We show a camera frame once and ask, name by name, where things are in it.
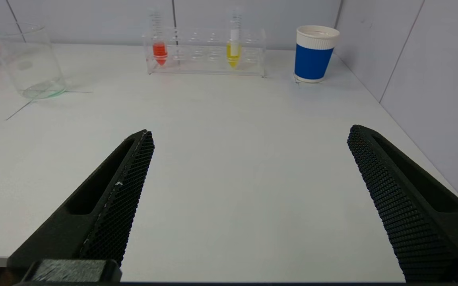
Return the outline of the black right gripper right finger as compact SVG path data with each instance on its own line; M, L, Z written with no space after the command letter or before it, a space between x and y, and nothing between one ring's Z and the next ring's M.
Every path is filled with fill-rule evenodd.
M347 145L405 280L458 283L458 197L373 129Z

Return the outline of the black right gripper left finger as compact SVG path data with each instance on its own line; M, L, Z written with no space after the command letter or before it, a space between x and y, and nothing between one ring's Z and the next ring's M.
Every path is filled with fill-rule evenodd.
M123 140L8 258L8 267L41 259L112 259L122 264L151 158L146 129Z

